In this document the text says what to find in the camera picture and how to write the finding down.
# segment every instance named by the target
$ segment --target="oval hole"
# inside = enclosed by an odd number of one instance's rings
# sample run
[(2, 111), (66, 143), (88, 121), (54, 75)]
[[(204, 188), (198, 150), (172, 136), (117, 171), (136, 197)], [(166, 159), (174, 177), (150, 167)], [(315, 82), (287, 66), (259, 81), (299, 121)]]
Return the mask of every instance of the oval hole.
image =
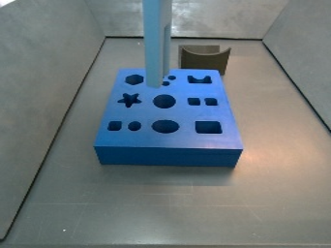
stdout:
[(180, 125), (173, 120), (157, 120), (152, 123), (150, 128), (157, 133), (170, 134), (180, 129)]

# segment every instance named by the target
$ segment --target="circular hole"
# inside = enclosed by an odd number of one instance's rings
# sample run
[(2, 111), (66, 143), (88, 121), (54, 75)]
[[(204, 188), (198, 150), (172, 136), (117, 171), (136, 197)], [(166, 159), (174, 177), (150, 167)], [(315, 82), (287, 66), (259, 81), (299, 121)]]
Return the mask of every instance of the circular hole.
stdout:
[(169, 76), (168, 76), (168, 79), (169, 79), (169, 80), (174, 80), (174, 79), (176, 79), (176, 76), (169, 75)]
[(174, 105), (176, 99), (170, 95), (158, 95), (152, 102), (158, 108), (168, 109)]
[(150, 128), (157, 133), (170, 134), (180, 129), (180, 125), (173, 120), (157, 120), (152, 123)]
[(138, 121), (132, 121), (128, 128), (130, 131), (138, 131), (141, 129), (141, 123)]
[(170, 85), (170, 82), (169, 81), (162, 81), (161, 85), (162, 86), (169, 86)]

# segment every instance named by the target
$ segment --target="gray u-shaped block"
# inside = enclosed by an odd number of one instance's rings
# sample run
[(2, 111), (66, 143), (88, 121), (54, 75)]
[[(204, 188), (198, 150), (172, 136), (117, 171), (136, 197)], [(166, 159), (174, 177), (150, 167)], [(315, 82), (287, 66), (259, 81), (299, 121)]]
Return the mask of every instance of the gray u-shaped block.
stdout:
[(217, 70), (225, 74), (230, 48), (220, 51), (220, 46), (180, 46), (180, 68)]

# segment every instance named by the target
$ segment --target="blue foam block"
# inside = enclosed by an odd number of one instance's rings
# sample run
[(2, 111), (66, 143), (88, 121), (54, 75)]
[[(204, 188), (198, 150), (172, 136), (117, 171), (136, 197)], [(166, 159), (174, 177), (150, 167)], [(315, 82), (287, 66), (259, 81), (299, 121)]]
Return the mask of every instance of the blue foam block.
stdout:
[(144, 69), (117, 73), (94, 149), (102, 165), (233, 167), (243, 150), (217, 71), (170, 70), (157, 89)]

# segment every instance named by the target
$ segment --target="white vertical pole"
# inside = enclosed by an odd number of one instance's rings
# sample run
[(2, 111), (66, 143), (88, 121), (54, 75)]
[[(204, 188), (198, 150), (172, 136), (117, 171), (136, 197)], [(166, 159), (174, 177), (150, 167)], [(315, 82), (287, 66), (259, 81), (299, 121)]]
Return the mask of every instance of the white vertical pole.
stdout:
[(145, 83), (158, 87), (169, 73), (172, 0), (144, 0)]

